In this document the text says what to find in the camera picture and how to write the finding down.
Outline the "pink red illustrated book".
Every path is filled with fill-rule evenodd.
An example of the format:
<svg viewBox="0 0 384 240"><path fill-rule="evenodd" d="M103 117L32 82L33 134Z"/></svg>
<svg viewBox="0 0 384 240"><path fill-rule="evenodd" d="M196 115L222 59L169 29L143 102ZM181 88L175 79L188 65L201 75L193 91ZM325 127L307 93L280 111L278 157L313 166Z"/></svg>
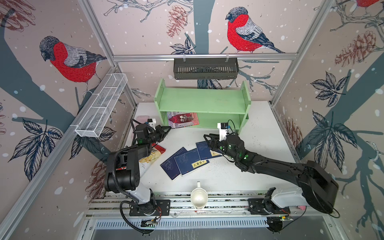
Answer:
<svg viewBox="0 0 384 240"><path fill-rule="evenodd" d="M197 113L167 112L168 125L172 129L197 126L200 124Z"/></svg>

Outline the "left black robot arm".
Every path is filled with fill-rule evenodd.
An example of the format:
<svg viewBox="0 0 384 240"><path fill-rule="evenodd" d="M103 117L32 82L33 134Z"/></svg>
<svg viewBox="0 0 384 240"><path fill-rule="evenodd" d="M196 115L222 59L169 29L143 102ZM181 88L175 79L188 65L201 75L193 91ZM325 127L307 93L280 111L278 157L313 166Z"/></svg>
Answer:
<svg viewBox="0 0 384 240"><path fill-rule="evenodd" d="M140 160L148 157L153 146L162 142L172 128L161 125L153 128L136 120L130 124L134 133L132 145L110 153L104 187L107 192L130 198L133 205L142 205L152 201L153 192L140 183Z"/></svg>

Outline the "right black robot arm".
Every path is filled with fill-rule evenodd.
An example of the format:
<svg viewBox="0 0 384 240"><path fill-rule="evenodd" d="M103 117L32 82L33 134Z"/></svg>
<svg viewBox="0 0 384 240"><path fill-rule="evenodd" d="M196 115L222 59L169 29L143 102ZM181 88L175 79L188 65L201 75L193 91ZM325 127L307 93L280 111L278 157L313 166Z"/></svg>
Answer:
<svg viewBox="0 0 384 240"><path fill-rule="evenodd" d="M217 134L204 135L210 150L231 158L242 172L264 174L290 182L303 191L306 202L315 210L331 214L339 190L338 183L316 162L287 163L245 149L236 134L220 141Z"/></svg>

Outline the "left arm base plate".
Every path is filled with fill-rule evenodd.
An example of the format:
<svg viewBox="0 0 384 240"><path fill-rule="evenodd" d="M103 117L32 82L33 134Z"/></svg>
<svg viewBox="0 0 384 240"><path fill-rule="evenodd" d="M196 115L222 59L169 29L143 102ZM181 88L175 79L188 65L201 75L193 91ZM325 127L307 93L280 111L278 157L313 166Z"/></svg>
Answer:
<svg viewBox="0 0 384 240"><path fill-rule="evenodd" d="M146 204L131 206L130 217L168 216L170 214L170 200L155 200Z"/></svg>

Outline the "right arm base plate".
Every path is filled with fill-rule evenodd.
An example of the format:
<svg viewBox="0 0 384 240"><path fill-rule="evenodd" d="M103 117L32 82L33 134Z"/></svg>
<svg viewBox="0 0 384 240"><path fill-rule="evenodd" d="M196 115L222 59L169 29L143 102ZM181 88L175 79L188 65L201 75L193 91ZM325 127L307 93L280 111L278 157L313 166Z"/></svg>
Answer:
<svg viewBox="0 0 384 240"><path fill-rule="evenodd" d="M290 215L289 207L279 208L271 200L265 199L248 199L248 211L251 215Z"/></svg>

